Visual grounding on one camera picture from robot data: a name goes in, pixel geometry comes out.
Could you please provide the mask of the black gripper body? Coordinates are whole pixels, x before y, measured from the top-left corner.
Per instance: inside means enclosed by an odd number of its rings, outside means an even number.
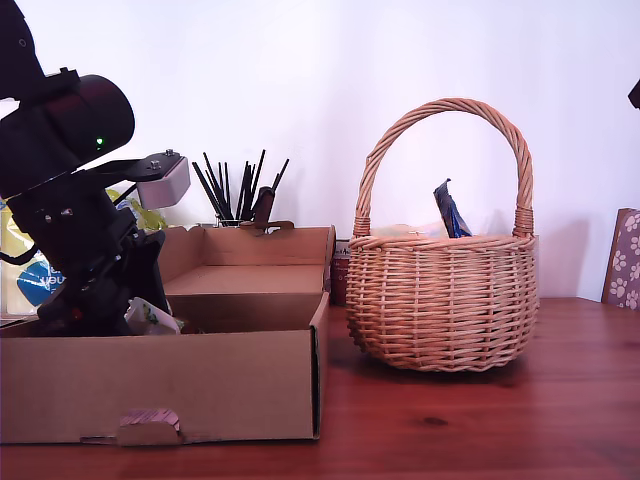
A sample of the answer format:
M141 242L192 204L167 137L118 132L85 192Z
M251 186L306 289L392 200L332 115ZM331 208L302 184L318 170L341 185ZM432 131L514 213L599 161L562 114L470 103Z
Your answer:
M128 250L144 239L165 240L162 231L139 229L132 211L117 209L104 181L89 172L59 176L12 197L8 206L50 265L81 284L112 279L126 287Z

